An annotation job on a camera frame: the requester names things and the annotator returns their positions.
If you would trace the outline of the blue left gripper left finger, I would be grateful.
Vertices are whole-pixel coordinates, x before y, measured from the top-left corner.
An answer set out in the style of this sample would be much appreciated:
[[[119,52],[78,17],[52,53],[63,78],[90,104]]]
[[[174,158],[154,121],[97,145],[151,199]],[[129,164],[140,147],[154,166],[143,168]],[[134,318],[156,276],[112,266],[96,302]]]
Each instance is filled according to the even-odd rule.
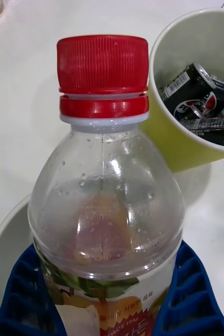
[[[0,335],[62,335],[40,261],[30,245],[10,273],[0,306]]]

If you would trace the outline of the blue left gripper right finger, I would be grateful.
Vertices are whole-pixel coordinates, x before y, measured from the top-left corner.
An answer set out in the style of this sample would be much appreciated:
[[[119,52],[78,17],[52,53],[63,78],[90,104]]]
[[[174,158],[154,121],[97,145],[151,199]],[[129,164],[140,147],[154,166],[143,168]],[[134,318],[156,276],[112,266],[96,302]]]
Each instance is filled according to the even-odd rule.
[[[224,316],[207,272],[184,241],[172,282],[157,315],[153,335],[224,335]]]

